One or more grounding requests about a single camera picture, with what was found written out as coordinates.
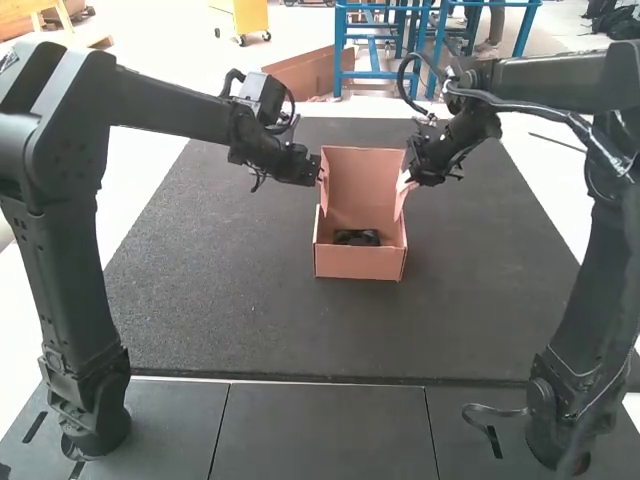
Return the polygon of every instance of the metal base plate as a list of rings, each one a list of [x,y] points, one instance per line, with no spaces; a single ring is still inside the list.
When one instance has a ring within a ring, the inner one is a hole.
[[[133,381],[126,397],[131,434],[111,455],[82,463],[62,454],[41,384],[0,442],[0,472],[7,472],[0,480],[204,480],[228,390],[224,383]]]
[[[523,390],[483,388],[427,388],[429,417],[438,459],[440,480],[556,480],[554,472],[539,464],[524,438],[526,417],[478,417],[493,425],[503,458],[497,459],[491,443],[461,417],[466,403],[513,409],[525,405]],[[591,468],[580,480],[631,480],[640,475],[640,435],[622,409],[613,433],[598,439]]]
[[[487,418],[497,459],[460,416],[468,402],[522,406],[520,390],[135,380],[131,436],[89,463],[63,456],[45,394],[0,441],[0,480],[556,480],[529,452],[524,419]],[[580,479],[638,478],[638,452],[622,411]]]

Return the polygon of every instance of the box flap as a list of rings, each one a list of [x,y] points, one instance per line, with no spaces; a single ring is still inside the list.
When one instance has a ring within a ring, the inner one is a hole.
[[[330,177],[328,182],[323,180],[326,185],[321,188],[325,214],[362,207],[388,208],[393,214],[404,154],[399,149],[322,147],[325,177]]]
[[[404,201],[407,199],[409,192],[419,187],[417,182],[412,182],[411,173],[406,170],[400,172],[398,176],[398,183],[396,184],[396,204],[393,212],[393,219],[397,222],[402,214],[402,208],[404,207]]]
[[[320,208],[326,216],[329,208],[329,162],[324,154],[324,150],[320,150]]]

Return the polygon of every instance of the yellow cabinet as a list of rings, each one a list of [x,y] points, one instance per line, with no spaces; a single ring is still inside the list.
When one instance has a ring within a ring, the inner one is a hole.
[[[267,0],[208,0],[209,6],[233,16],[233,26],[241,46],[244,36],[263,32],[263,39],[271,39]]]

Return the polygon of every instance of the floor mat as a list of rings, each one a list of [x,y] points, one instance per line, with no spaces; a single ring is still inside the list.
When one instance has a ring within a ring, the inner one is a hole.
[[[403,148],[410,120],[302,120],[296,140]],[[412,193],[401,283],[316,280],[318,193],[192,141],[106,269],[139,372],[367,383],[524,382],[577,262],[502,146]]]

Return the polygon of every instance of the black cable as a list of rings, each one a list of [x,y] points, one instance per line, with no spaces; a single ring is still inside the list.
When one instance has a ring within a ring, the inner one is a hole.
[[[233,83],[233,81],[238,80],[240,81],[240,83],[244,83],[246,78],[247,76],[244,73],[242,73],[240,70],[238,70],[237,68],[232,68],[224,76],[224,85],[222,87],[222,91],[220,92],[220,95],[218,96],[220,98],[229,97],[229,94],[231,93],[231,84]]]
[[[293,98],[293,92],[289,90],[287,87],[284,87],[284,88],[285,88],[286,98],[288,98],[289,102],[291,103],[291,113],[289,114],[289,119],[287,120],[286,123],[269,125],[265,127],[265,129],[273,135],[282,135],[284,132],[289,130],[291,128],[291,125],[293,125],[293,120],[296,116],[296,100],[295,98]]]
[[[472,427],[477,428],[482,433],[484,433],[489,441],[493,441],[495,439],[495,432],[492,432],[486,425],[483,425],[477,420],[474,420],[469,415],[471,412],[492,415],[494,417],[500,418],[515,418],[528,415],[529,408],[524,407],[517,410],[501,410],[498,408],[481,405],[479,403],[467,403],[464,407],[462,407],[462,419]]]
[[[422,108],[411,98],[409,98],[409,95],[407,95],[407,91],[404,89],[404,74],[407,70],[407,66],[411,62],[415,62],[417,60],[425,62],[427,65],[429,65],[429,68],[432,71],[436,72],[436,76],[438,76],[439,80],[444,80],[444,72],[442,72],[437,65],[434,66],[433,61],[429,57],[419,52],[409,52],[407,56],[402,59],[402,62],[400,62],[400,65],[398,66],[398,76],[396,77],[396,84],[398,86],[398,93],[400,94],[400,98],[402,98],[402,100],[404,100],[404,102],[416,112],[420,113],[421,115],[428,116],[429,111],[425,108]]]

